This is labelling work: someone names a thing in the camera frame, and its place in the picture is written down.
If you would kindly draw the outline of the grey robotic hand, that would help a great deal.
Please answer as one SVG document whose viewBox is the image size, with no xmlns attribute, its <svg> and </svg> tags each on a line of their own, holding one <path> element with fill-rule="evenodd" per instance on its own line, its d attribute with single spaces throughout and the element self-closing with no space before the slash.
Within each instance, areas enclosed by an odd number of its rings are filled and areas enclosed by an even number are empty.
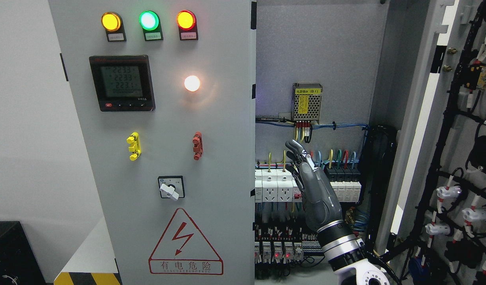
<svg viewBox="0 0 486 285">
<path fill-rule="evenodd" d="M 286 165 L 302 193 L 308 227 L 316 232 L 332 222 L 342 220 L 342 208 L 324 171 L 315 166 L 311 156 L 295 140 L 288 140 L 287 157 L 292 165 Z"/>
</svg>

